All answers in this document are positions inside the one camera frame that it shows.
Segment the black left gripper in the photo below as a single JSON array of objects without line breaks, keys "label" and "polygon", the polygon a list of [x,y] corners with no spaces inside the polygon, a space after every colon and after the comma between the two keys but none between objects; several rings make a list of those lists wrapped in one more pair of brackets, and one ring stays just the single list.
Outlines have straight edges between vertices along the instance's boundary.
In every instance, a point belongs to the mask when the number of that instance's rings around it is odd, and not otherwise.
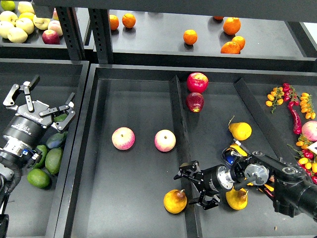
[{"label": "black left gripper", "polygon": [[[65,104],[50,108],[49,105],[36,100],[32,101],[31,91],[40,81],[40,76],[35,75],[32,81],[25,81],[22,85],[13,84],[3,101],[6,109],[14,110],[15,115],[3,132],[3,137],[7,140],[3,150],[16,157],[21,157],[23,151],[34,150],[47,128],[53,127],[58,132],[64,132],[75,118],[72,100],[75,93],[72,92]],[[17,97],[23,93],[26,104],[18,106],[15,103]],[[55,122],[54,118],[67,114],[63,121]]]}]

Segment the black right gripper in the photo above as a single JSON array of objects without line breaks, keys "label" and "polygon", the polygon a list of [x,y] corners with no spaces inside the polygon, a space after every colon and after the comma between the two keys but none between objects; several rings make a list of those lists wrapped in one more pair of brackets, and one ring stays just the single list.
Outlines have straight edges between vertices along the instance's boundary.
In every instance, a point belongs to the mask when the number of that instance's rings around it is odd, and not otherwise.
[{"label": "black right gripper", "polygon": [[201,171],[198,161],[181,164],[173,179],[180,178],[198,184],[200,196],[191,199],[189,204],[196,204],[204,210],[217,207],[220,203],[220,197],[217,194],[230,191],[234,184],[230,170],[225,165],[218,165]]}]

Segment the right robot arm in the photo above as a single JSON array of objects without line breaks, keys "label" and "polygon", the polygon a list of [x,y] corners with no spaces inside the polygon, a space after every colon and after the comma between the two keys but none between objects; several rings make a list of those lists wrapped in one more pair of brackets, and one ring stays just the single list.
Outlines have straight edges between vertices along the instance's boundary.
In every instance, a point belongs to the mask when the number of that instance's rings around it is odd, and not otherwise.
[{"label": "right robot arm", "polygon": [[187,179],[199,193],[190,204],[208,210],[219,205],[221,193],[245,192],[252,184],[272,201],[275,212],[289,217],[304,213],[317,219],[317,186],[301,166],[250,152],[238,140],[234,143],[244,153],[232,146],[225,148],[223,164],[201,170],[198,161],[190,161],[179,167],[174,179]]}]

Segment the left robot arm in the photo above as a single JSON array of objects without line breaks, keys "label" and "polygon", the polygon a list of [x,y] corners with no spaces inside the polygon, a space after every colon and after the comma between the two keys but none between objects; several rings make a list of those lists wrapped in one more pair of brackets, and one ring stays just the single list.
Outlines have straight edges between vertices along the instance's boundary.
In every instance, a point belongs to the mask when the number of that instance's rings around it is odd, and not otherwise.
[{"label": "left robot arm", "polygon": [[23,172],[40,162],[42,152],[37,145],[52,127],[65,132],[75,118],[75,94],[71,93],[66,102],[58,107],[32,100],[31,91],[40,81],[36,75],[31,82],[13,84],[3,105],[15,115],[3,132],[6,145],[0,150],[0,236],[6,237],[9,215],[5,209],[11,192],[19,184]]}]

